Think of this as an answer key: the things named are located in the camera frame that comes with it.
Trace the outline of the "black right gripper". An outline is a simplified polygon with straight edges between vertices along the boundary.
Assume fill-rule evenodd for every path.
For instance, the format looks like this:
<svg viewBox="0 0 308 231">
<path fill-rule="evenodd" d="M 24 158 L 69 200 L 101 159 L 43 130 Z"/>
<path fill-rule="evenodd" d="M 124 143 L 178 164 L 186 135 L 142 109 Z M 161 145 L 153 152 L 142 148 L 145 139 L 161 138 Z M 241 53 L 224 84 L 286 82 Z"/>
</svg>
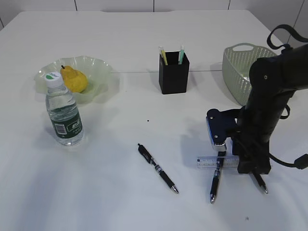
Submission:
<svg viewBox="0 0 308 231">
<path fill-rule="evenodd" d="M 233 119 L 233 126 L 228 132 L 232 140 L 232 154 L 239 157 L 238 172 L 269 174 L 270 158 L 265 154 L 269 143 L 261 142 L 258 126 L 245 112 L 245 107 L 227 110 L 226 116 Z"/>
</svg>

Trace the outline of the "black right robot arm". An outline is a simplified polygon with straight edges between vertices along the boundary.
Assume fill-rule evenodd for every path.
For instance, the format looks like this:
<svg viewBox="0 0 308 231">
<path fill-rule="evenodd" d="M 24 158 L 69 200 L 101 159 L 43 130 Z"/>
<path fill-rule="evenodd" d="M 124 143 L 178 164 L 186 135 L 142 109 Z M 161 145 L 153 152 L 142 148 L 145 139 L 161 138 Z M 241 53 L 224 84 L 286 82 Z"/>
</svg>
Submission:
<svg viewBox="0 0 308 231">
<path fill-rule="evenodd" d="M 269 174 L 271 160 L 285 167 L 307 168 L 307 154 L 287 163 L 274 157 L 269 149 L 270 137 L 288 101 L 297 90 L 308 87 L 307 45 L 278 56 L 258 58 L 250 68 L 249 78 L 252 89 L 237 118 L 239 129 L 232 137 L 232 152 L 239 156 L 238 172 Z"/>
</svg>

